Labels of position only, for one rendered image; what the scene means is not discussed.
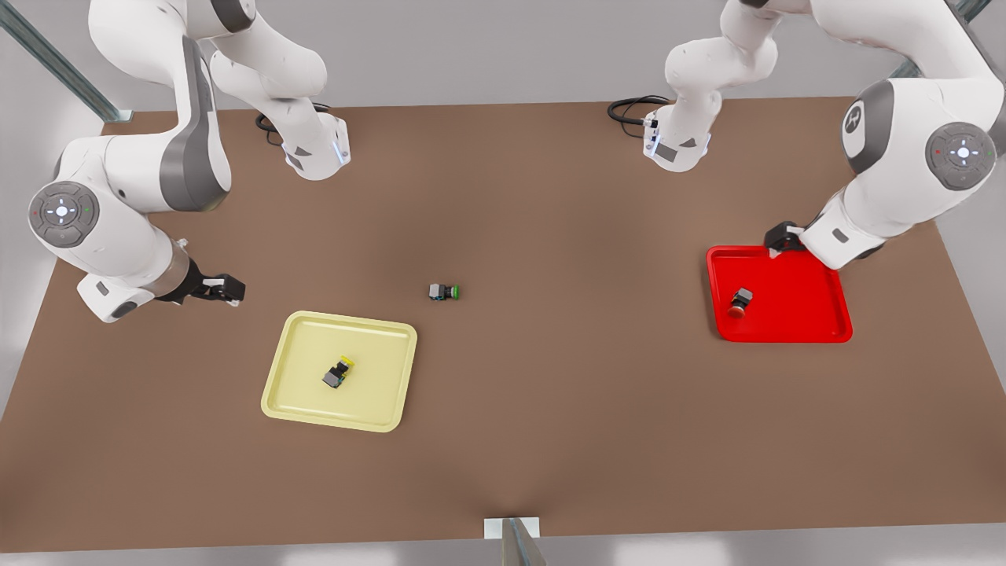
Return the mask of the yellow tray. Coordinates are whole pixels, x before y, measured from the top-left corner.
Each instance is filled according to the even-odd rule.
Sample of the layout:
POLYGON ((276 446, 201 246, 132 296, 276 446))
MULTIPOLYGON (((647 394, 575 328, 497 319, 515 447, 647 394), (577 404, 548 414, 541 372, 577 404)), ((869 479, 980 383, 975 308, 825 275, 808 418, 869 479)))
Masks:
POLYGON ((288 421, 389 432, 402 419, 416 346, 417 331, 405 323, 292 313, 261 409, 288 421))

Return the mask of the silver frame post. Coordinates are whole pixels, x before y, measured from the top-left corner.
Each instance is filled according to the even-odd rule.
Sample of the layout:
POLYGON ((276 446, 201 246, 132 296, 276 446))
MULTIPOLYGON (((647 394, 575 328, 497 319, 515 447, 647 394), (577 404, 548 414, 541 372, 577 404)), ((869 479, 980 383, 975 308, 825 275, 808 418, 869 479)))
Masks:
POLYGON ((105 124, 130 122, 131 110, 116 107, 11 3, 0 0, 0 28, 32 55, 62 86, 105 124))
POLYGON ((995 78, 994 62, 969 24, 992 0, 898 0, 884 46, 928 79, 995 78))
POLYGON ((538 548, 540 519, 486 518, 483 537, 501 541, 501 566, 547 566, 538 548))

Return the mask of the red tray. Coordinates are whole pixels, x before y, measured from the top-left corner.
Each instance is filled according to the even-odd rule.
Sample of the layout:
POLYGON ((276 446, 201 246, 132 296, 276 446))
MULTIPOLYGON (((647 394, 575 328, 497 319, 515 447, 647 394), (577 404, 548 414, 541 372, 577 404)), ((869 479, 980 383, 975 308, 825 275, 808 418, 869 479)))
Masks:
POLYGON ((762 246, 707 250, 712 313, 719 336, 732 343, 845 343, 853 335, 837 271, 808 251, 775 259, 762 246), (740 288, 752 291, 744 318, 727 315, 740 288))

